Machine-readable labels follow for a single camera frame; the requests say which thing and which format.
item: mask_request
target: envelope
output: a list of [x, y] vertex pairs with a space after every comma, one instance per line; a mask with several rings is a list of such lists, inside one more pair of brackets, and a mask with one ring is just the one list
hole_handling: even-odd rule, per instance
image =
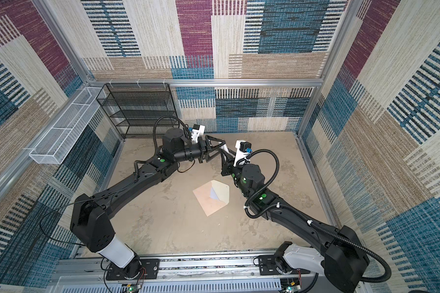
[[230, 201], [230, 186], [212, 180], [193, 190], [206, 216], [226, 206]]

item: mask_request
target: wire shelf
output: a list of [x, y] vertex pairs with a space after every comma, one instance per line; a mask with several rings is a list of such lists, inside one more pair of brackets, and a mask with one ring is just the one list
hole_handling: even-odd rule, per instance
[[60, 165], [99, 108], [101, 88], [86, 87], [41, 138], [29, 156], [38, 164]]
[[[105, 84], [101, 91], [105, 95], [97, 101], [123, 138], [151, 138], [158, 118], [177, 117], [167, 84]], [[177, 124], [174, 120], [161, 120], [157, 137]]]

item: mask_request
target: black wire shelf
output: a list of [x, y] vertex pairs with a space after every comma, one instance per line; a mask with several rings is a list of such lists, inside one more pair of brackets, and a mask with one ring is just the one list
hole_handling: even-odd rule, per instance
[[[98, 103], [123, 138], [152, 138], [153, 126], [162, 116], [178, 117], [167, 84], [105, 84]], [[171, 119], [158, 123], [156, 136], [178, 125]]]

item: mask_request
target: patterned wall panel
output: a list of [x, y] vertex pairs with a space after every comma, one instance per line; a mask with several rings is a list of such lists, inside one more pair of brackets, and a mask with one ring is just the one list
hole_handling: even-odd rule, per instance
[[[316, 78], [347, 0], [50, 0], [96, 79]], [[187, 60], [207, 60], [187, 62]]]
[[440, 293], [440, 0], [365, 0], [351, 32], [305, 146], [338, 223], [392, 267], [374, 292]]
[[0, 1], [0, 173], [81, 84], [32, 2]]
[[171, 88], [178, 116], [205, 132], [296, 131], [313, 88]]
[[[32, 2], [0, 0], [0, 174], [81, 84]], [[73, 193], [83, 187], [92, 192], [101, 184], [113, 150], [104, 153], [100, 145], [111, 146], [109, 142], [114, 140], [104, 144], [91, 128], [85, 133], [93, 133], [97, 148], [90, 157], [98, 158], [93, 159], [93, 169], [99, 174], [86, 175], [85, 171], [74, 176], [72, 182], [80, 190], [65, 181], [74, 171], [56, 177], [65, 164], [58, 168], [32, 163], [0, 202], [0, 288], [3, 284], [14, 292], [44, 288], [56, 261], [68, 257], [71, 247], [48, 241], [36, 227], [43, 213], [69, 202]], [[68, 160], [85, 157], [86, 145], [81, 147]], [[66, 221], [65, 216], [54, 215], [45, 228], [50, 234], [71, 239]]]
[[[0, 202], [0, 284], [16, 291], [46, 288], [59, 259], [68, 258], [73, 245], [44, 237], [37, 228], [41, 217], [99, 191], [119, 146], [111, 122], [98, 110], [64, 162], [34, 162]], [[43, 220], [47, 234], [76, 241], [70, 232], [72, 206]]]

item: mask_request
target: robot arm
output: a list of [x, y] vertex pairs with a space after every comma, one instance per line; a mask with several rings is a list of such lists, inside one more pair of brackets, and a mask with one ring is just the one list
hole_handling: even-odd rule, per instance
[[[236, 153], [226, 147], [224, 140], [211, 136], [205, 136], [205, 140], [196, 136], [193, 140], [194, 143], [186, 144], [185, 131], [169, 129], [163, 136], [163, 146], [140, 168], [135, 165], [132, 175], [107, 190], [93, 196], [83, 194], [76, 199], [79, 203], [74, 205], [70, 230], [90, 251], [98, 252], [112, 261], [123, 277], [135, 278], [141, 266], [138, 255], [116, 237], [110, 219], [143, 191], [168, 178], [177, 170], [179, 162], [194, 159], [200, 163], [203, 160], [209, 162], [220, 154], [221, 174], [232, 176], [244, 197], [250, 198], [262, 189], [262, 195], [253, 199], [249, 208], [256, 215], [260, 214], [266, 220], [293, 231], [320, 254], [314, 257], [309, 251], [299, 251], [296, 245], [286, 242], [276, 253], [277, 266], [283, 272], [303, 268], [322, 273], [324, 269], [324, 274], [334, 286], [343, 292], [353, 292], [369, 259], [364, 251], [347, 244], [352, 241], [361, 245], [352, 229], [346, 226], [338, 229], [301, 212], [302, 216], [299, 216], [294, 212], [296, 209], [284, 199], [269, 188], [264, 188], [264, 175], [259, 166], [247, 164], [249, 158], [245, 154], [242, 154], [242, 160], [238, 160]], [[241, 147], [237, 151], [251, 152], [251, 144], [242, 142]], [[310, 225], [310, 221], [315, 222], [314, 225], [318, 223], [319, 229]]]

